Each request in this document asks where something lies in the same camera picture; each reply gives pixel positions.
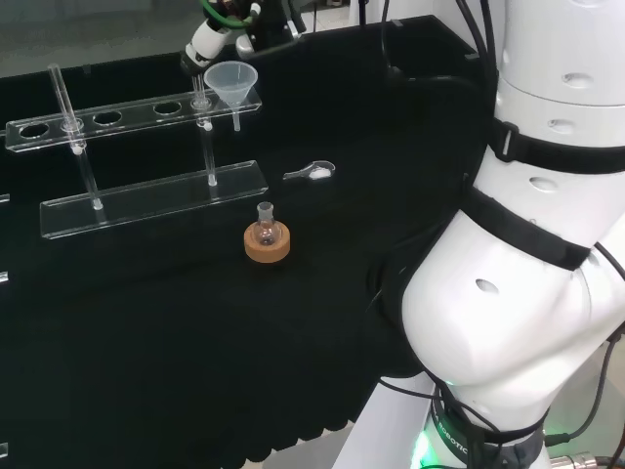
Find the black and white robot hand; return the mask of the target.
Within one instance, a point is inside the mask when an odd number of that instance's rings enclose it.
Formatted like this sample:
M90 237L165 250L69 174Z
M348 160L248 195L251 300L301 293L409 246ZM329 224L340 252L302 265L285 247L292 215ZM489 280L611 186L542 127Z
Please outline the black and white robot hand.
M251 58L281 52L307 31L294 1L203 1L204 20L181 52L181 67L196 76L232 44L237 55Z

